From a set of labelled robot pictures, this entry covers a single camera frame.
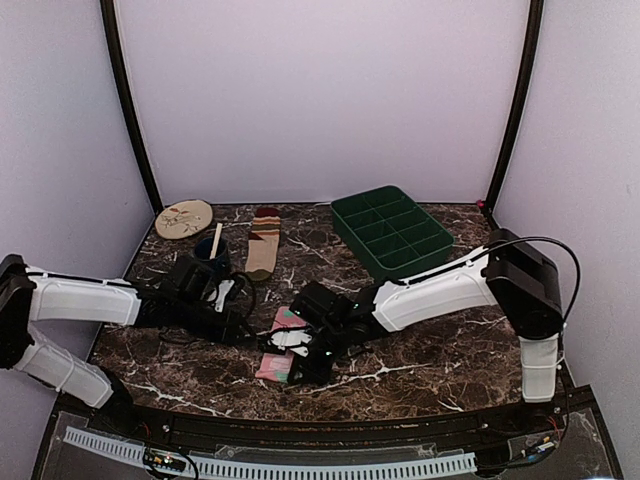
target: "black cable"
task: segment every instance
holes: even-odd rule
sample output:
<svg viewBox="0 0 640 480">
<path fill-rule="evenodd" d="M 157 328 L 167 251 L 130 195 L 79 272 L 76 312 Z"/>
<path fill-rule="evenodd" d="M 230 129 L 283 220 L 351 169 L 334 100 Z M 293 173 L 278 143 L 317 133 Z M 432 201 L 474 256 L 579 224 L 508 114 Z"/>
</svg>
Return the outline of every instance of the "black cable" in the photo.
<svg viewBox="0 0 640 480">
<path fill-rule="evenodd" d="M 569 301 L 569 305 L 567 306 L 567 309 L 564 312 L 564 316 L 563 316 L 563 320 L 566 322 L 567 318 L 569 317 L 569 314 L 571 313 L 571 310 L 573 309 L 573 306 L 576 302 L 576 298 L 578 297 L 578 291 L 580 290 L 580 281 L 582 279 L 582 269 L 580 267 L 580 261 L 578 260 L 577 255 L 575 254 L 575 252 L 566 244 L 562 243 L 560 240 L 556 240 L 555 238 L 549 238 L 549 237 L 522 237 L 522 238 L 516 238 L 514 240 L 509 240 L 506 242 L 502 242 L 499 243 L 498 245 L 491 247 L 487 250 L 484 250 L 482 252 L 480 252 L 478 255 L 476 255 L 475 257 L 471 258 L 471 262 L 475 262 L 476 260 L 479 260 L 480 258 L 490 255 L 498 250 L 502 250 L 503 248 L 506 247 L 510 247 L 511 245 L 516 245 L 518 243 L 527 243 L 527 242 L 543 242 L 543 243 L 551 243 L 553 245 L 557 245 L 558 247 L 562 248 L 564 251 L 566 251 L 570 256 L 571 259 L 573 260 L 573 263 L 575 265 L 576 268 L 576 283 L 575 283 L 575 287 L 573 289 L 573 295 L 571 295 L 571 300 Z M 464 265 L 466 262 L 460 262 L 459 265 L 462 266 Z"/>
<path fill-rule="evenodd" d="M 109 417 L 107 417 L 105 415 L 101 415 L 100 413 L 98 413 L 98 416 L 102 420 L 102 423 L 104 423 L 107 427 L 109 427 L 111 430 L 113 430 L 116 434 L 118 434 L 118 435 L 120 435 L 121 437 L 124 437 L 124 438 L 132 438 L 131 435 L 127 435 L 126 433 L 123 433 L 118 428 L 116 428 L 111 423 L 111 420 L 109 419 Z M 136 428 L 136 430 L 133 431 L 133 433 L 135 433 L 140 427 L 143 427 L 143 426 L 146 426 L 145 422 L 141 422 L 138 425 L 138 427 Z M 147 434 L 151 435 L 151 430 L 148 430 L 149 427 L 146 427 L 146 428 L 147 428 Z M 187 455 L 186 453 L 182 453 L 179 448 L 171 450 L 168 445 L 163 445 L 161 443 L 154 442 L 153 440 L 151 440 L 149 438 L 147 438 L 146 440 L 140 440 L 140 439 L 137 439 L 137 440 L 142 442 L 142 444 L 145 446 L 146 449 L 150 448 L 151 446 L 155 446 L 155 448 L 158 448 L 158 449 L 163 450 L 165 452 L 171 452 L 171 453 L 175 453 L 175 454 L 180 455 L 182 458 L 184 458 L 191 465 L 191 468 L 193 468 L 193 480 L 200 480 L 200 470 L 198 469 L 198 466 L 196 465 L 196 462 L 189 455 Z"/>
</svg>

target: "green compartment tray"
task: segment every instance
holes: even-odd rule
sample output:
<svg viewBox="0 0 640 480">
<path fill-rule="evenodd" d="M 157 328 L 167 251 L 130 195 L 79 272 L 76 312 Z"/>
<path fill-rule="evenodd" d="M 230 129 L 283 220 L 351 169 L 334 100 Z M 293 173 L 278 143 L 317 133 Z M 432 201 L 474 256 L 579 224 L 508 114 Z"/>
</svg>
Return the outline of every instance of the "green compartment tray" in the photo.
<svg viewBox="0 0 640 480">
<path fill-rule="evenodd" d="M 331 203 L 333 228 L 376 280 L 442 265 L 454 244 L 437 220 L 395 186 Z"/>
</svg>

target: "white wall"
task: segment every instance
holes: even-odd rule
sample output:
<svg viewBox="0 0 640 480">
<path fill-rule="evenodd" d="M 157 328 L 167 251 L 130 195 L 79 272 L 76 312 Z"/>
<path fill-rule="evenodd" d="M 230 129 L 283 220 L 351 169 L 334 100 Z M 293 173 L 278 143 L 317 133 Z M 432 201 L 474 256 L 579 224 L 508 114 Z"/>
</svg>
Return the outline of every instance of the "white wall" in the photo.
<svg viewBox="0 0 640 480">
<path fill-rule="evenodd" d="M 165 203 L 484 197 L 528 0 L 118 4 Z"/>
<path fill-rule="evenodd" d="M 519 234 L 564 240 L 580 257 L 569 366 L 592 384 L 626 477 L 640 478 L 640 3 L 545 8 L 496 218 Z M 571 262 L 560 266 L 567 298 Z"/>
<path fill-rule="evenodd" d="M 121 275 L 151 221 L 97 0 L 0 3 L 0 257 Z M 86 355 L 95 326 L 50 325 Z M 0 371 L 0 476 L 30 478 L 55 395 Z"/>
</svg>

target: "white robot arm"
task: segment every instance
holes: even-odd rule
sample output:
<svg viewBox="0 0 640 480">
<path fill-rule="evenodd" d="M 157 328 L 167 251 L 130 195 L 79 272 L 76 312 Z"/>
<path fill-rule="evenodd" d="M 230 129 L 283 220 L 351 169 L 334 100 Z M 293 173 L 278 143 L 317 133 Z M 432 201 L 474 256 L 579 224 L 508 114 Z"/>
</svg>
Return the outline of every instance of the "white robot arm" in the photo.
<svg viewBox="0 0 640 480">
<path fill-rule="evenodd" d="M 517 238 L 496 230 L 488 247 L 414 277 L 367 287 L 355 301 L 312 282 L 291 306 L 310 327 L 277 330 L 272 334 L 277 342 L 268 339 L 263 349 L 294 352 L 289 383 L 322 384 L 350 346 L 440 315 L 497 304 L 520 340 L 524 401 L 548 402 L 555 393 L 558 337 L 564 327 L 558 274 L 550 259 L 526 243 L 490 254 L 489 247 Z"/>
<path fill-rule="evenodd" d="M 27 266 L 18 255 L 8 255 L 0 263 L 0 368 L 25 372 L 105 411 L 120 422 L 120 428 L 133 428 L 132 400 L 117 377 L 52 342 L 37 329 L 37 322 L 175 325 L 214 342 L 237 344 L 255 334 L 246 323 L 248 314 L 225 308 L 225 301 L 244 286 L 235 275 L 214 278 L 202 264 L 179 257 L 156 289 L 121 279 L 45 272 Z M 209 292 L 212 283 L 214 289 Z"/>
</svg>

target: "sock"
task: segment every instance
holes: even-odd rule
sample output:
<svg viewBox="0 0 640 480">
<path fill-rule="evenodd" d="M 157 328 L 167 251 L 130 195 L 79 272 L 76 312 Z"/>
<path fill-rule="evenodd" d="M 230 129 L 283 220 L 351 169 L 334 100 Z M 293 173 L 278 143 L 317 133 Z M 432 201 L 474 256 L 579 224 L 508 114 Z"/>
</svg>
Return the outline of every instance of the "sock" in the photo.
<svg viewBox="0 0 640 480">
<path fill-rule="evenodd" d="M 249 233 L 249 255 L 244 268 L 254 282 L 269 278 L 276 268 L 280 241 L 280 212 L 275 208 L 259 208 Z"/>
</svg>

